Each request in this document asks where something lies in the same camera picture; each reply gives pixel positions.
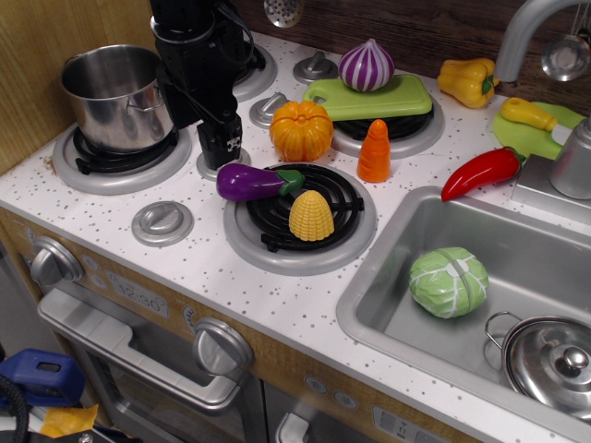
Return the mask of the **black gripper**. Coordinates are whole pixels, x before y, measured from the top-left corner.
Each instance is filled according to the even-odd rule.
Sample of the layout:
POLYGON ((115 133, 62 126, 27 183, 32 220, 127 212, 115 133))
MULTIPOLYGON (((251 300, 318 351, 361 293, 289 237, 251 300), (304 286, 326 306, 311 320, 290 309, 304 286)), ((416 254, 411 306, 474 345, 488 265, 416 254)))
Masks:
POLYGON ((175 126, 181 129, 201 122, 199 142, 210 168, 237 160, 243 131, 233 86, 244 70, 244 41, 158 39, 156 48, 161 57, 158 86, 175 126))

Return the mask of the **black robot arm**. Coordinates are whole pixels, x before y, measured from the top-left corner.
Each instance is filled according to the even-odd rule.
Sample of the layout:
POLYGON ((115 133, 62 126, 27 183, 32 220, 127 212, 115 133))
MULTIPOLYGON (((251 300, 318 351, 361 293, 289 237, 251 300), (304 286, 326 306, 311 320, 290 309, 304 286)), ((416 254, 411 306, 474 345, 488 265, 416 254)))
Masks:
POLYGON ((175 127, 198 126, 208 168, 238 160, 234 85, 254 53, 250 30, 229 1, 152 1, 151 12, 157 82, 175 127))

